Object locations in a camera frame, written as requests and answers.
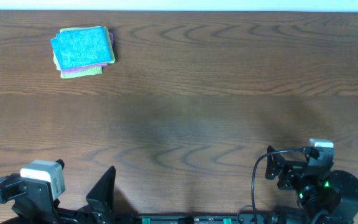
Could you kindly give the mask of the bottom green folded towel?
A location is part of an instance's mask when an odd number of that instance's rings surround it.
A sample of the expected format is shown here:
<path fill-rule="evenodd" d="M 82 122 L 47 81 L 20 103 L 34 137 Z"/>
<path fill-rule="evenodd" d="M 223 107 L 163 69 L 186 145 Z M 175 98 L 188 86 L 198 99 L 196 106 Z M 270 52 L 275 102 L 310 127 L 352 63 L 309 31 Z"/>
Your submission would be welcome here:
<path fill-rule="evenodd" d="M 103 72 L 103 67 L 106 66 L 106 64 L 101 64 L 99 66 L 92 65 L 89 68 L 75 68 L 70 71 L 63 71 L 60 68 L 60 64 L 56 57 L 53 58 L 53 62 L 55 63 L 57 70 L 60 71 L 60 77 L 63 79 L 67 78 L 78 78 L 83 76 L 90 76 L 90 75 L 99 75 Z"/>

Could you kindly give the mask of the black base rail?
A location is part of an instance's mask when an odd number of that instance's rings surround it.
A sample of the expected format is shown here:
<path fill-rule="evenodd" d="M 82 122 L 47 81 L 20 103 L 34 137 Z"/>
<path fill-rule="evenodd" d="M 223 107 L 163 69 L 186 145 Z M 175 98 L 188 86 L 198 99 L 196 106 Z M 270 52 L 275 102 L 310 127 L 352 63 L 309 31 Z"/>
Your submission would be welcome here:
<path fill-rule="evenodd" d="M 253 224 L 253 214 L 237 215 L 116 215 L 117 224 Z"/>

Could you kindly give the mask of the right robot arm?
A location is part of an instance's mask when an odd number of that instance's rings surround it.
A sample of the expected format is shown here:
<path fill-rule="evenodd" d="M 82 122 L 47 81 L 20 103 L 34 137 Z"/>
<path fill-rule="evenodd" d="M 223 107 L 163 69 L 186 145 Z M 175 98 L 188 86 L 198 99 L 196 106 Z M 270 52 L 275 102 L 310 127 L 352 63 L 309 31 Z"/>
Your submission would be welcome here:
<path fill-rule="evenodd" d="M 288 161 L 272 146 L 267 148 L 265 178 L 278 177 L 280 190 L 294 190 L 298 208 L 277 206 L 268 223 L 353 223 L 358 213 L 358 178 L 332 170 L 332 147 L 300 149 L 304 161 Z"/>

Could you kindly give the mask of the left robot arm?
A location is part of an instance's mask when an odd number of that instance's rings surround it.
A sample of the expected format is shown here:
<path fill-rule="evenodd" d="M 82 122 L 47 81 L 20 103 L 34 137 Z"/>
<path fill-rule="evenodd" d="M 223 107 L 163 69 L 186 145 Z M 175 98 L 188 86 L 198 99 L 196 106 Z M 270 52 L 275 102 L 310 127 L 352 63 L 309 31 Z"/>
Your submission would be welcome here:
<path fill-rule="evenodd" d="M 84 211 L 60 208 L 50 182 L 19 174 L 0 183 L 0 203 L 13 200 L 12 210 L 24 223 L 114 223 L 115 176 L 116 169 L 111 166 L 87 194 Z"/>

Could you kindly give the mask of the purple folded towel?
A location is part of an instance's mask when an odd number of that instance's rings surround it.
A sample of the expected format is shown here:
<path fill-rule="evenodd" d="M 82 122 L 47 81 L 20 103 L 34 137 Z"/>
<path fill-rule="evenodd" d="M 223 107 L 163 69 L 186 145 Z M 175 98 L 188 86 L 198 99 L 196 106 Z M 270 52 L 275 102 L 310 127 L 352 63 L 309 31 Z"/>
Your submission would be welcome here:
<path fill-rule="evenodd" d="M 99 63 L 94 65 L 87 65 L 85 67 L 78 67 L 78 68 L 71 68 L 68 70 L 61 70 L 61 77 L 62 78 L 76 78 L 82 77 L 87 75 L 97 75 L 103 72 L 102 67 L 107 66 L 108 64 L 114 63 L 116 61 L 114 52 L 112 51 L 112 46 L 114 43 L 114 36 L 111 32 L 106 29 L 106 38 L 110 44 L 110 54 L 111 54 L 111 61 L 107 63 Z"/>

